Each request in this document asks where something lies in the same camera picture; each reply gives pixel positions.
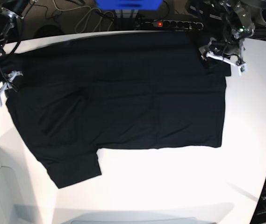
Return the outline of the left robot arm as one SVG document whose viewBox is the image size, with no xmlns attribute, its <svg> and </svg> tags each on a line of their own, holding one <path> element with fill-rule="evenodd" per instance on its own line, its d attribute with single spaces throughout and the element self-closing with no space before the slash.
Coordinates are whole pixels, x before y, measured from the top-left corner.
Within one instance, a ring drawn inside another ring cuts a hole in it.
<svg viewBox="0 0 266 224">
<path fill-rule="evenodd" d="M 244 40 L 254 35 L 255 25 L 241 1 L 197 0 L 195 11 L 211 34 L 208 43 L 199 47 L 202 59 L 218 60 L 245 72 Z"/>
</svg>

